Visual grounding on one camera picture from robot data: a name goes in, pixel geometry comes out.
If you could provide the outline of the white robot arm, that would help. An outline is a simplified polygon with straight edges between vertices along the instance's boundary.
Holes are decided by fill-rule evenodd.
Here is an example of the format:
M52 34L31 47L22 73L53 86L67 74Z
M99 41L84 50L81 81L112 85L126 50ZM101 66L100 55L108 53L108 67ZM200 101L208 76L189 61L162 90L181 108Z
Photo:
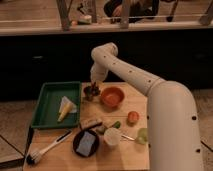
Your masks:
M113 72L147 97L150 170L204 171L197 107L190 90L120 60L113 43L93 48L91 57L93 82Z

